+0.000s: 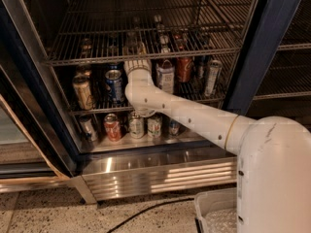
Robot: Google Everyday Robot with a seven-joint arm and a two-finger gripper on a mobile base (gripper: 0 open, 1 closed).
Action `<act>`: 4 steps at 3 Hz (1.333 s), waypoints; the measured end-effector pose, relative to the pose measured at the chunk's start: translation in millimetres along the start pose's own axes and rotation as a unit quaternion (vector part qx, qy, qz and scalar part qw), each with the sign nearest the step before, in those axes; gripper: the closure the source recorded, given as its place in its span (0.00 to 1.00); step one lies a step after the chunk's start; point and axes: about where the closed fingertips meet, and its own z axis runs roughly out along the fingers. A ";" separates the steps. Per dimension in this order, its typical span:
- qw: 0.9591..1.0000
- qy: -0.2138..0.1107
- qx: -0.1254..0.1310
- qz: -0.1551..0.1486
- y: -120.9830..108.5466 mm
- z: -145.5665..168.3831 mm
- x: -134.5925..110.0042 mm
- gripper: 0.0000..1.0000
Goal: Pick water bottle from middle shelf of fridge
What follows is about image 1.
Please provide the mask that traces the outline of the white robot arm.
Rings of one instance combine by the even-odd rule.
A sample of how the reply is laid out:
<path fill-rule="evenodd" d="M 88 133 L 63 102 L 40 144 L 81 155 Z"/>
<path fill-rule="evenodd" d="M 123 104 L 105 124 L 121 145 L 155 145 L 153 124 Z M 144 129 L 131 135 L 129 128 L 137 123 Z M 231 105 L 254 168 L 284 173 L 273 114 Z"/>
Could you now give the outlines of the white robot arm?
<path fill-rule="evenodd" d="M 311 133 L 285 117 L 254 120 L 157 88 L 147 60 L 124 63 L 125 96 L 143 117 L 162 113 L 238 157 L 237 232 L 311 233 Z"/>

